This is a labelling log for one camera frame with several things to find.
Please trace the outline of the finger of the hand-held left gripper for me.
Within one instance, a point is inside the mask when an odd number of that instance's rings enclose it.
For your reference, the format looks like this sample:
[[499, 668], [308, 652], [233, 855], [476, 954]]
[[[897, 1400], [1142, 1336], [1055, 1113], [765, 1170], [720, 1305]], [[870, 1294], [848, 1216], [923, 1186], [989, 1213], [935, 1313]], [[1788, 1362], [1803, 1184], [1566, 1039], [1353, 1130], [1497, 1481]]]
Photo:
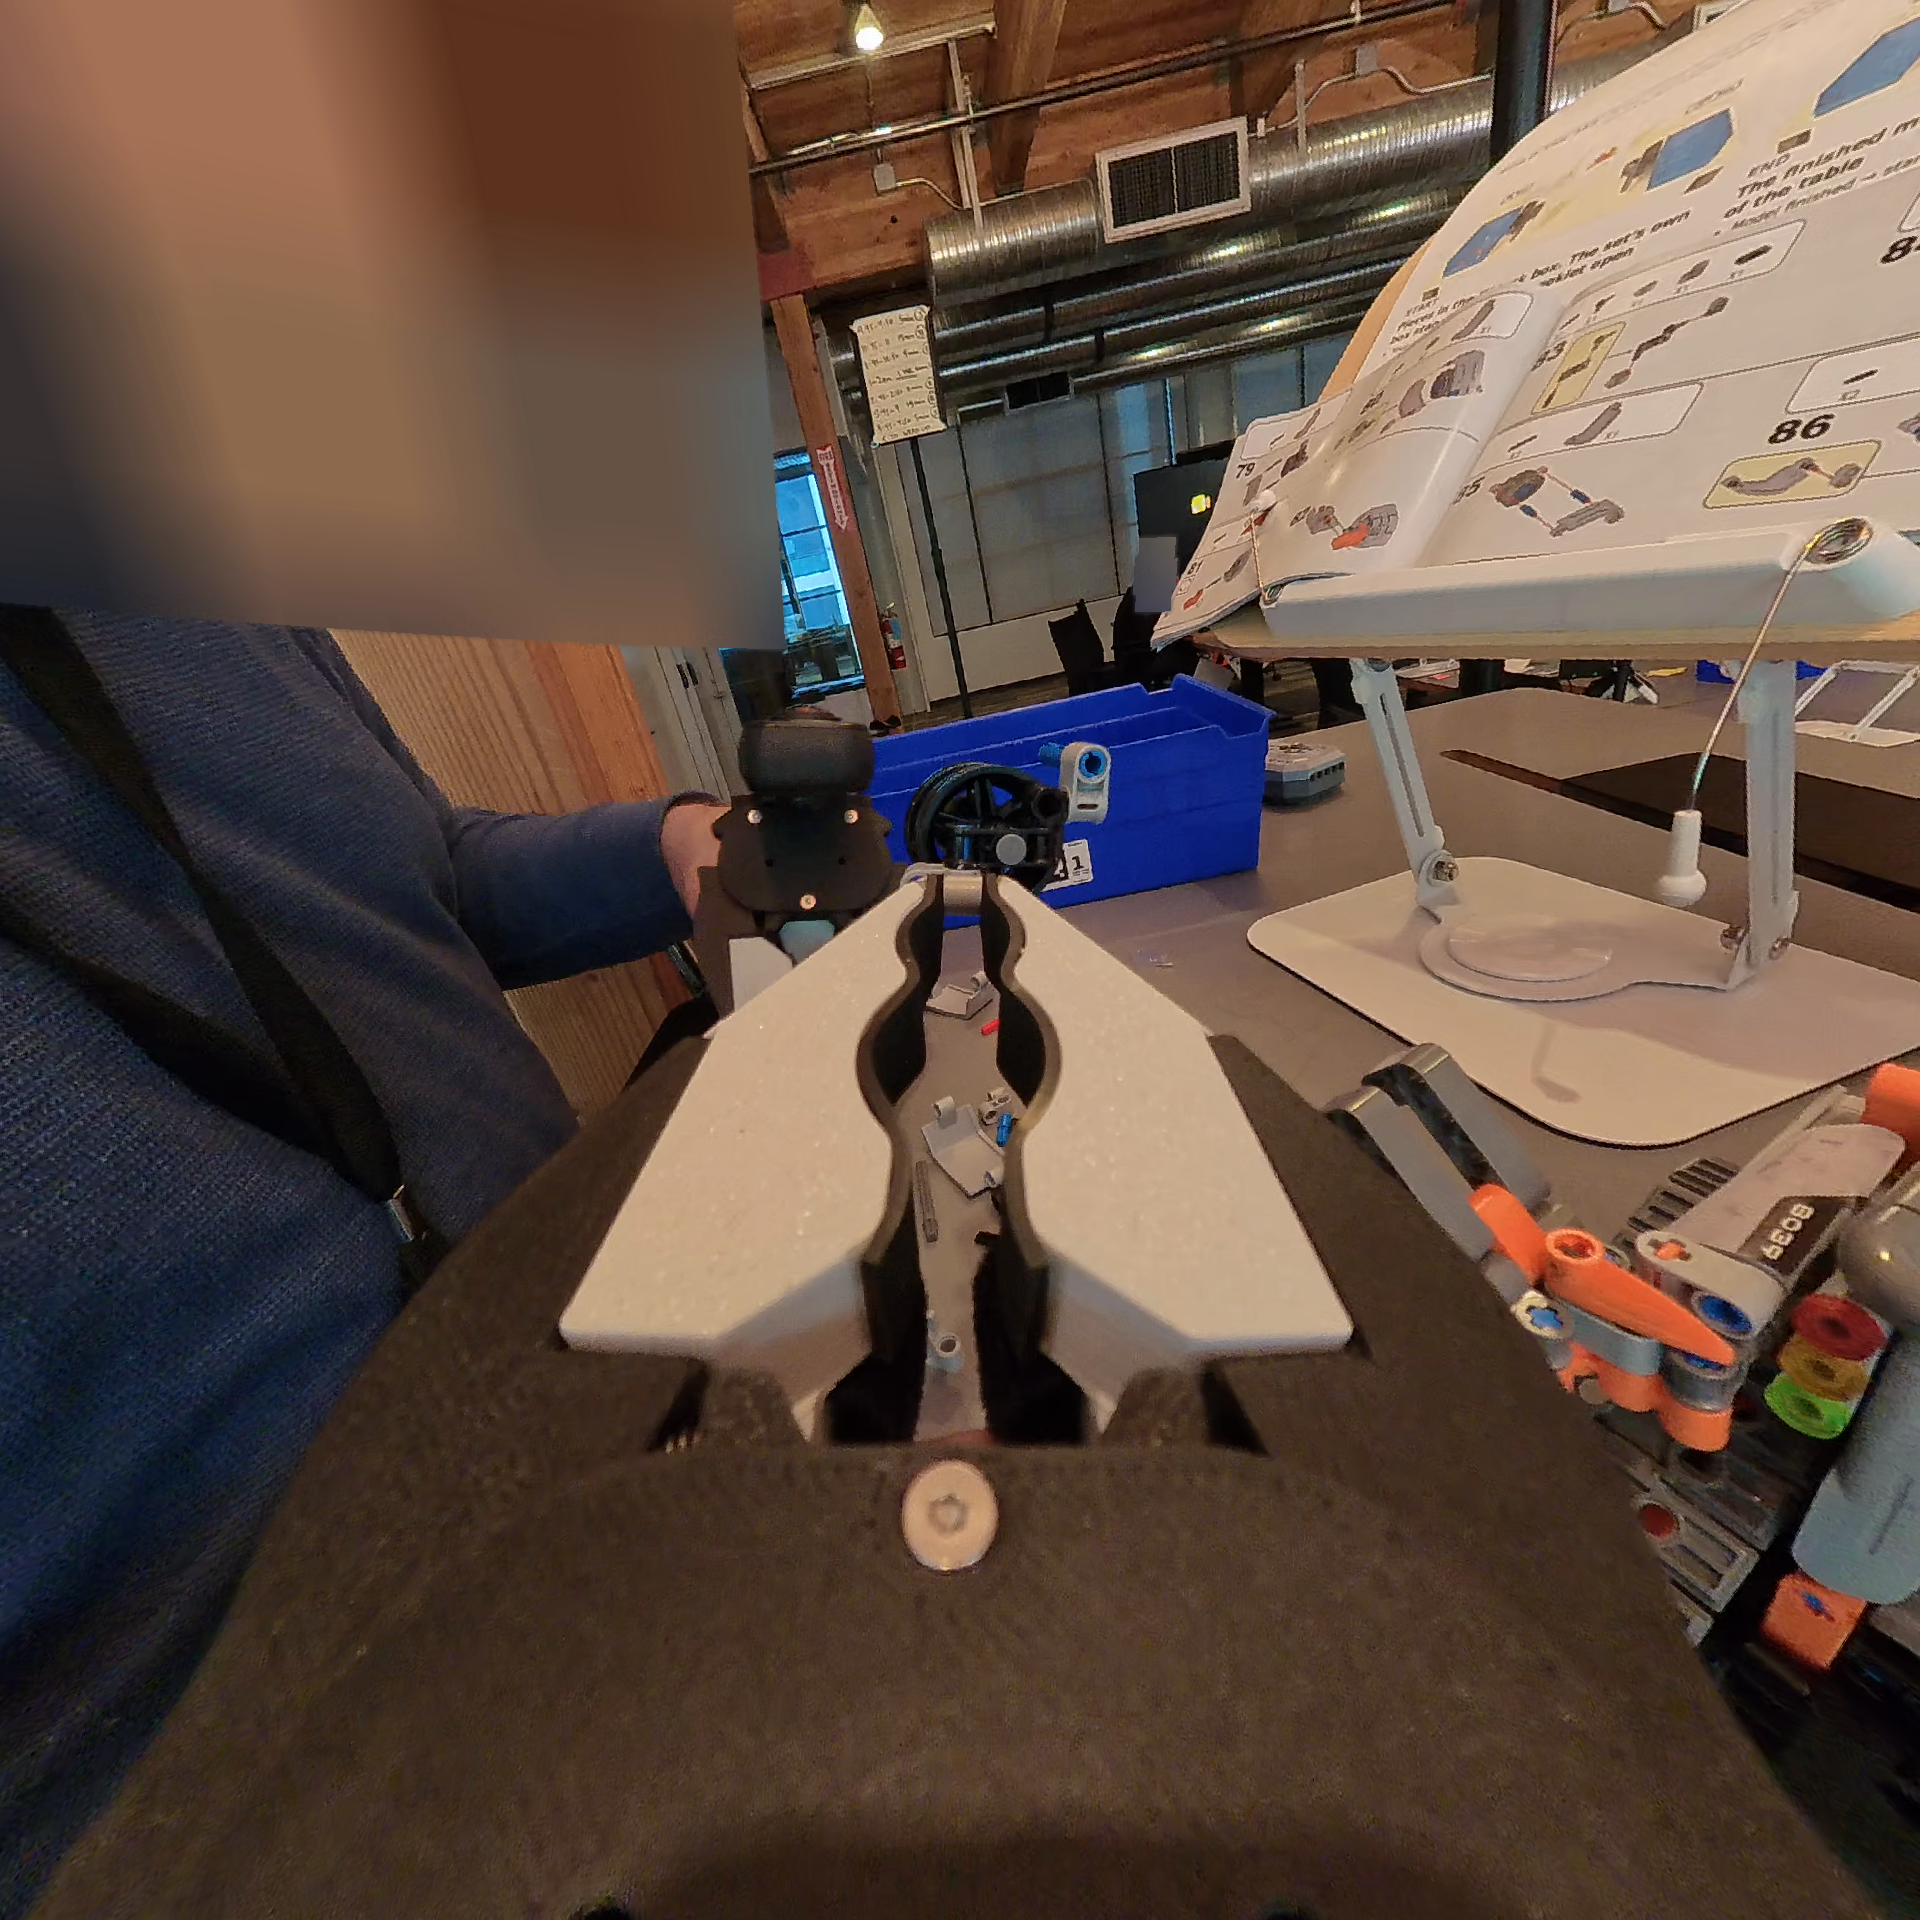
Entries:
[[767, 1023], [797, 1026], [801, 1016], [830, 1012], [831, 981], [819, 977], [811, 954], [830, 945], [835, 932], [827, 918], [789, 918], [769, 932], [733, 936], [728, 1023], [748, 1034]]

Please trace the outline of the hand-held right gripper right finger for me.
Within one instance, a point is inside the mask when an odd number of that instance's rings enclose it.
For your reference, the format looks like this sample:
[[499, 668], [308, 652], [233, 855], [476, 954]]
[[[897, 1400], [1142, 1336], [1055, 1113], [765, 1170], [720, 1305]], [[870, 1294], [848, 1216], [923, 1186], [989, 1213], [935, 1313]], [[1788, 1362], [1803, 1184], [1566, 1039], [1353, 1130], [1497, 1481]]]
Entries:
[[1343, 1351], [1213, 1034], [1025, 888], [983, 880], [975, 916], [1019, 1106], [974, 1284], [991, 1438], [1075, 1444], [1140, 1375]]

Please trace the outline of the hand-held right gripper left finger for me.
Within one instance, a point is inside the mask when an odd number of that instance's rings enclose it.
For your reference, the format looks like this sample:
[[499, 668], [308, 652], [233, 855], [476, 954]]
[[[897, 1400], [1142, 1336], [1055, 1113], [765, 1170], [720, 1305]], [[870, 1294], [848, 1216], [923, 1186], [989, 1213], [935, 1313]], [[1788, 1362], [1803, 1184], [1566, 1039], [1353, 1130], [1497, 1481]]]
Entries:
[[831, 1438], [912, 1438], [928, 1297], [897, 1108], [942, 945], [942, 884], [912, 880], [705, 1034], [559, 1313], [568, 1351], [765, 1374]]

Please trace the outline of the black wheel brick assembly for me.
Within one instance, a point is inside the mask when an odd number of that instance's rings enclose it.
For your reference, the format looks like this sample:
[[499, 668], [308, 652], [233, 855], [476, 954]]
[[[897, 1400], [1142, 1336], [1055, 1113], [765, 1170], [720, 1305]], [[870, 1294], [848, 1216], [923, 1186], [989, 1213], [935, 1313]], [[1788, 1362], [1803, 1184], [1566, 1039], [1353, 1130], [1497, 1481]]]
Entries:
[[1019, 1106], [1006, 1085], [991, 1088], [979, 1103], [939, 1096], [920, 1126], [929, 1161], [966, 1197], [1000, 1188], [1006, 1148], [1019, 1122]]

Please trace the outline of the black toy wheel assembly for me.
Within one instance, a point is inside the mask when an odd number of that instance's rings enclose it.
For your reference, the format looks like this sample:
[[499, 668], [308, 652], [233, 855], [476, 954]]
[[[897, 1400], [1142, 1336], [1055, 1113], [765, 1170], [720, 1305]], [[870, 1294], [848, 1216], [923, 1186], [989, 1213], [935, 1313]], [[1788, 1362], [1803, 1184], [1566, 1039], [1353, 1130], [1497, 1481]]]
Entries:
[[958, 760], [908, 802], [908, 863], [995, 873], [1040, 892], [1065, 870], [1070, 829], [1101, 825], [1111, 796], [1112, 753], [1093, 740], [1053, 749], [1038, 774], [991, 759]]

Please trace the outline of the person's left forearm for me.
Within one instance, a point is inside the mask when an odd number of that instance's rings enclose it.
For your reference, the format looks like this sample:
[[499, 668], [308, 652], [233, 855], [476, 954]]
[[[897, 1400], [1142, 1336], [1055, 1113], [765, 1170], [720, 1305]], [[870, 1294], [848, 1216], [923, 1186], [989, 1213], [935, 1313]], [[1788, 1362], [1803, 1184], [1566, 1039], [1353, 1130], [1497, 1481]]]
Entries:
[[659, 847], [679, 800], [727, 804], [684, 791], [559, 816], [439, 806], [456, 920], [503, 990], [630, 965], [689, 936]]

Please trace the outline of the blue storage bin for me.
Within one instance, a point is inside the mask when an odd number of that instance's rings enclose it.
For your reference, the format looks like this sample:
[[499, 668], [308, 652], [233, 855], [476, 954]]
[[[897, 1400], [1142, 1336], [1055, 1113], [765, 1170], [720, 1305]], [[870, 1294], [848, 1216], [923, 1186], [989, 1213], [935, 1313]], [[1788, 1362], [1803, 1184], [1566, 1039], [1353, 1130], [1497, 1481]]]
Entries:
[[1101, 822], [1065, 834], [1063, 865], [1044, 888], [1053, 906], [1137, 896], [1248, 873], [1260, 862], [1269, 720], [1239, 694], [1179, 676], [1164, 690], [1128, 684], [887, 735], [875, 748], [870, 797], [908, 860], [905, 813], [928, 777], [961, 760], [1006, 762], [1053, 780], [1089, 742], [1111, 759]]

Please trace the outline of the tracked toy robot vehicle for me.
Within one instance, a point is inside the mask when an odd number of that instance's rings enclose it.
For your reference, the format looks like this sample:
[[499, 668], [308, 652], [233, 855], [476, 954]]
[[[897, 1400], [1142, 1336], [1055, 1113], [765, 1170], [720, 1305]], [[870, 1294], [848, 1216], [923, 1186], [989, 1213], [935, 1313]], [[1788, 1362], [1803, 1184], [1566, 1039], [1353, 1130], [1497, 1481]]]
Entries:
[[1439, 1046], [1327, 1118], [1584, 1400], [1721, 1696], [1884, 1912], [1915, 1914], [1915, 1066], [1669, 1170], [1615, 1232]]

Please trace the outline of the white book stand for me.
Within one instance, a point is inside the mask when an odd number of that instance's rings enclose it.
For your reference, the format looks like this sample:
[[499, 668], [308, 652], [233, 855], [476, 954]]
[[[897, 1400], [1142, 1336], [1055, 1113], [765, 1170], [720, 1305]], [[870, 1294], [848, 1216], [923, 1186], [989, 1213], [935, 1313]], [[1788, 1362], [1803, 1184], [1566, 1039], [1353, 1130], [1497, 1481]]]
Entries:
[[[1262, 958], [1382, 1031], [1449, 1049], [1485, 1093], [1597, 1144], [1677, 1144], [1915, 1049], [1907, 976], [1796, 942], [1793, 664], [1849, 655], [1915, 612], [1915, 543], [1835, 516], [1569, 560], [1478, 560], [1262, 586], [1284, 655], [1353, 661], [1407, 876], [1248, 927]], [[1454, 855], [1425, 792], [1393, 661], [1459, 661], [1597, 620], [1600, 639], [1727, 654], [1744, 728], [1744, 909], [1700, 918], [1700, 825], [1677, 816], [1655, 897]]]

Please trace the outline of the black screen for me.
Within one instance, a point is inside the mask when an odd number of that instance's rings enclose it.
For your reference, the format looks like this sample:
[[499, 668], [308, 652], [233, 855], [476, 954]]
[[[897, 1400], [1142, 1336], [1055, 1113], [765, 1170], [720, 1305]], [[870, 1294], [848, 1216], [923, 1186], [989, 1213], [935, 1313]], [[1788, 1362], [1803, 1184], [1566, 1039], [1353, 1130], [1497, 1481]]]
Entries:
[[1185, 592], [1177, 582], [1189, 565], [1235, 560], [1252, 538], [1243, 527], [1251, 481], [1241, 461], [1241, 444], [1223, 438], [1136, 471], [1136, 609], [1165, 612]]

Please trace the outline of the open instruction booklet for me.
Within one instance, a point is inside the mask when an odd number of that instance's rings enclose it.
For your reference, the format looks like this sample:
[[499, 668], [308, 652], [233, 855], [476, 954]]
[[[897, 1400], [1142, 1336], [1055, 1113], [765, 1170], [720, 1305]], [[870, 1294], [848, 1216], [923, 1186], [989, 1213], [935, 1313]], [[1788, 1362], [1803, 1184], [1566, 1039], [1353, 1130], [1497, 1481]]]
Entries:
[[1845, 342], [1793, 301], [1789, 228], [1628, 271], [1569, 303], [1516, 284], [1269, 434], [1235, 560], [1189, 565], [1155, 642], [1276, 639], [1269, 585], [1861, 516], [1915, 543], [1915, 334]]

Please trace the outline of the white air vent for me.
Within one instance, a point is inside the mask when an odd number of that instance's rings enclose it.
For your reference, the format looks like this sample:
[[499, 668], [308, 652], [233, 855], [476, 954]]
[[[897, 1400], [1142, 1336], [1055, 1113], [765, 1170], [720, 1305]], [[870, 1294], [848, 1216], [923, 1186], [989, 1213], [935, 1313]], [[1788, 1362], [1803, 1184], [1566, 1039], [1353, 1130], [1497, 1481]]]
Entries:
[[1251, 130], [1241, 114], [1095, 156], [1100, 234], [1109, 247], [1252, 210]]

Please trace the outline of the printed instruction sheet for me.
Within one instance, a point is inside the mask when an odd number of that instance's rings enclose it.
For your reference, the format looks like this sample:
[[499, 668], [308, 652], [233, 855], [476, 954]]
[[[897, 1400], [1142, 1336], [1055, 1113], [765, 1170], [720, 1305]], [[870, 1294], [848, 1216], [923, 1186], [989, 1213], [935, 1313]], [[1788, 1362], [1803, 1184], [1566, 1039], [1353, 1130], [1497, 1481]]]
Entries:
[[1611, 271], [1801, 223], [1865, 264], [1915, 260], [1917, 4], [1734, 4], [1581, 92], [1475, 182], [1380, 303], [1380, 367], [1464, 301], [1566, 301]]

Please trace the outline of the paper list on post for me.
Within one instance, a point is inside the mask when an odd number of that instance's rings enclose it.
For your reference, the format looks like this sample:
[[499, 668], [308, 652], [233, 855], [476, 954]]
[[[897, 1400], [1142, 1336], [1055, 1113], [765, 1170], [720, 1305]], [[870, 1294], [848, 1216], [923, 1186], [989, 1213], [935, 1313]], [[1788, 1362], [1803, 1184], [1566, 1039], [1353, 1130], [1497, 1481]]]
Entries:
[[853, 320], [875, 445], [937, 436], [948, 428], [928, 316], [926, 303], [905, 303]]

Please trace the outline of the silver ventilation duct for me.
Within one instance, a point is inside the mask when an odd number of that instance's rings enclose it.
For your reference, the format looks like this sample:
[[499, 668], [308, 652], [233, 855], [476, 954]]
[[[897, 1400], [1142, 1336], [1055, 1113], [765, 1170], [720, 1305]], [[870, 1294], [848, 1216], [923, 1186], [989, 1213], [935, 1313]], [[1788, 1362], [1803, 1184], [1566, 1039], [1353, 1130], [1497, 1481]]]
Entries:
[[[1403, 184], [1475, 181], [1489, 156], [1492, 106], [1494, 79], [1475, 78], [1428, 86], [1391, 106], [1345, 114], [1319, 128], [1281, 122], [1263, 134], [1251, 132], [1252, 210], [1213, 223], [1272, 228]], [[1115, 268], [1142, 255], [1147, 244], [1185, 231], [1103, 244], [1093, 164], [1086, 177], [928, 222], [928, 296], [935, 303], [966, 303]]]

